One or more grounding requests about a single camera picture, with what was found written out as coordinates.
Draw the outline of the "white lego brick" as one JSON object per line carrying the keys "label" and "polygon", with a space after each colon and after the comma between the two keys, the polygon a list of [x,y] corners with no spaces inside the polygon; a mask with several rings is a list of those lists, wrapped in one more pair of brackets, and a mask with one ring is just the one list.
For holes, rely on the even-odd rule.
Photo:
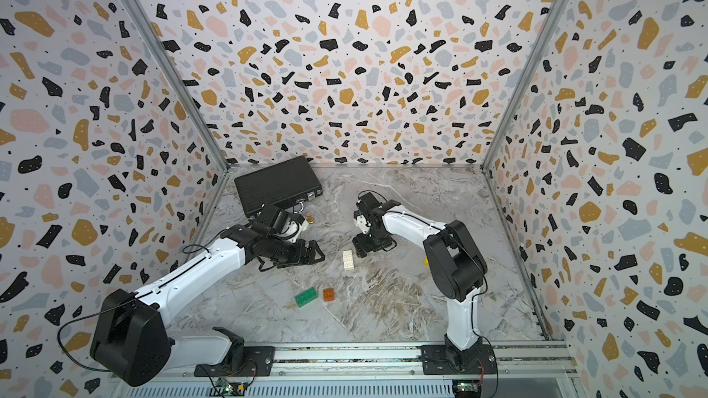
{"label": "white lego brick", "polygon": [[346,271],[354,269],[354,257],[352,250],[344,250],[342,252],[342,263]]}

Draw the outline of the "green lego brick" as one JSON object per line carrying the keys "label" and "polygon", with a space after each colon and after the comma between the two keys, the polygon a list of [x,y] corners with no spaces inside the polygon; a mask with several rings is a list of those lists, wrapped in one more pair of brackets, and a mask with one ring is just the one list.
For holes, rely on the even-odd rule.
{"label": "green lego brick", "polygon": [[300,294],[295,296],[296,305],[298,308],[303,308],[304,306],[312,303],[318,298],[318,292],[314,287],[310,287]]}

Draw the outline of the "orange lego brick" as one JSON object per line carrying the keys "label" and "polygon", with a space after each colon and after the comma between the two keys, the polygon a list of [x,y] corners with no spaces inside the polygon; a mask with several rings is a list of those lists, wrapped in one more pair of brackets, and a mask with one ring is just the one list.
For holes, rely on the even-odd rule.
{"label": "orange lego brick", "polygon": [[324,289],[323,290],[323,300],[325,302],[334,301],[336,298],[335,289]]}

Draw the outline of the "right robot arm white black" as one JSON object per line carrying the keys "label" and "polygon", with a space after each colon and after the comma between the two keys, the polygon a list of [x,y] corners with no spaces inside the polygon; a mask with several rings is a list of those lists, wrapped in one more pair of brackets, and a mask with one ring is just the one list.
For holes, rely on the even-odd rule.
{"label": "right robot arm white black", "polygon": [[448,327],[444,351],[454,372],[481,365],[482,337],[476,305],[486,286],[487,264],[466,225],[442,223],[409,211],[395,200],[379,200],[376,192],[358,195],[354,221],[361,232],[352,240],[359,258],[393,250],[401,238],[425,252],[435,287],[446,297]]}

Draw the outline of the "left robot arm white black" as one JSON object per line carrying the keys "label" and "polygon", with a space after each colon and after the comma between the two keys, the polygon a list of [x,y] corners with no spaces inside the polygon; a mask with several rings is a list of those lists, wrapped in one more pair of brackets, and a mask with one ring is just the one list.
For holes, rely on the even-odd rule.
{"label": "left robot arm white black", "polygon": [[241,372],[248,364],[243,337],[223,327],[169,335],[168,327],[193,300],[252,261],[261,272],[322,263],[317,242],[300,236],[307,228],[301,214],[266,206],[249,223],[221,231],[170,274],[133,292],[114,291],[101,305],[90,357],[133,387],[188,366],[211,377]]}

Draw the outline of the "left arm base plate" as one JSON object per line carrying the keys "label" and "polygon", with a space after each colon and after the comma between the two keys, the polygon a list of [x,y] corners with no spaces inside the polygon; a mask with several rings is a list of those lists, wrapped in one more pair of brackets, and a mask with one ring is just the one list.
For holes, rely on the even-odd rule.
{"label": "left arm base plate", "polygon": [[269,377],[275,361],[274,346],[238,346],[216,365],[200,364],[194,369],[197,378]]}

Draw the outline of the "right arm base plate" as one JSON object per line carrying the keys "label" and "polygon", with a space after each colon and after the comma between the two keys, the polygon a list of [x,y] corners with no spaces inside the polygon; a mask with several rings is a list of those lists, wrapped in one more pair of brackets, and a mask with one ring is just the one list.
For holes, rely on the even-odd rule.
{"label": "right arm base plate", "polygon": [[464,351],[455,346],[424,345],[420,348],[420,361],[425,375],[495,375],[498,372],[496,355],[486,344]]}

